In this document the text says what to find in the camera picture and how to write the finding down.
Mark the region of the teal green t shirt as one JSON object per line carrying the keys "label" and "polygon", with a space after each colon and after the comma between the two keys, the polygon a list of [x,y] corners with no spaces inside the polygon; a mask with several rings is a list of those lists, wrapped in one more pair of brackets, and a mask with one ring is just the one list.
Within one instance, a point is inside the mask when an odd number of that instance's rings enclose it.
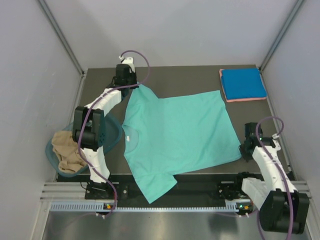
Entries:
{"label": "teal green t shirt", "polygon": [[241,157],[240,141],[218,90],[159,98],[141,85],[131,93],[122,127],[124,157],[148,203],[177,184],[175,175]]}

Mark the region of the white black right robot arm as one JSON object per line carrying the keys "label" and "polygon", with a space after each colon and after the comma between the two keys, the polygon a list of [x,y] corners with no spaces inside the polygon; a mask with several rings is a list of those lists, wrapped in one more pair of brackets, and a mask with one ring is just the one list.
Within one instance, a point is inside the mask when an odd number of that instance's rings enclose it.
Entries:
{"label": "white black right robot arm", "polygon": [[248,196],[258,210],[259,227],[266,232],[300,235],[305,230],[310,199],[299,192],[286,175],[278,158],[278,134],[265,137],[256,122],[244,125],[244,143],[239,150],[244,159],[254,160],[262,180],[248,176],[233,185],[239,198]]}

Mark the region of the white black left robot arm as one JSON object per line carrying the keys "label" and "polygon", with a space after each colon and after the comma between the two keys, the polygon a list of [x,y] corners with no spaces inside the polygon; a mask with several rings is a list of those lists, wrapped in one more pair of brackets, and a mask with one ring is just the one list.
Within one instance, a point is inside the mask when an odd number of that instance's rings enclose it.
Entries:
{"label": "white black left robot arm", "polygon": [[96,192],[109,198],[114,191],[108,183],[110,171],[105,162],[104,145],[107,141],[106,115],[137,87],[137,74],[133,57],[120,56],[111,84],[102,94],[86,106],[74,111],[72,139],[77,143],[79,156],[87,163],[90,180],[97,183]]}

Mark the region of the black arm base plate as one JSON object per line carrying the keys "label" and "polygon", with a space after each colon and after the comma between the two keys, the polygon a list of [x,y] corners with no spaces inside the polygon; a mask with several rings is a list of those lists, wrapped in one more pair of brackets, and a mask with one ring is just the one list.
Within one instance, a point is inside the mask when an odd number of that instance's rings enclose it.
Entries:
{"label": "black arm base plate", "polygon": [[152,203],[148,203],[134,177],[113,174],[119,207],[222,207],[225,200],[245,199],[236,174],[179,174],[177,184]]}

